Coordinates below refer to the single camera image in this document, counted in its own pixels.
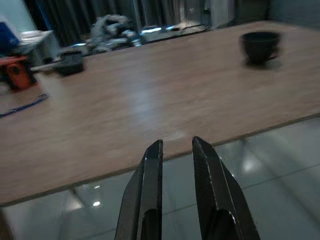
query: black mug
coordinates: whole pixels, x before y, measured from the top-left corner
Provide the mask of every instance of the black mug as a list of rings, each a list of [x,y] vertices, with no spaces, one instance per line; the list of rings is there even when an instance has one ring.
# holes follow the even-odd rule
[[[249,32],[241,36],[240,43],[250,63],[263,65],[279,56],[281,35],[271,31]]]

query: blue cord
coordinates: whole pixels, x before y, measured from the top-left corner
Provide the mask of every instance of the blue cord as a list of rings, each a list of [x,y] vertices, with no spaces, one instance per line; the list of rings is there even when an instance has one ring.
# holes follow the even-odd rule
[[[3,117],[8,116],[8,115],[10,115],[10,114],[14,114],[14,113],[19,112],[19,111],[22,111],[22,110],[24,110],[24,109],[30,108],[30,107],[38,104],[38,103],[41,103],[42,101],[44,101],[44,100],[46,100],[46,99],[48,99],[48,98],[49,98],[49,96],[48,96],[47,94],[41,94],[41,95],[38,97],[37,100],[35,100],[35,101],[33,101],[33,102],[31,102],[31,103],[29,103],[29,104],[27,104],[27,105],[18,106],[18,107],[16,107],[16,108],[10,109],[10,110],[7,111],[7,112],[0,113],[0,118],[3,118]]]

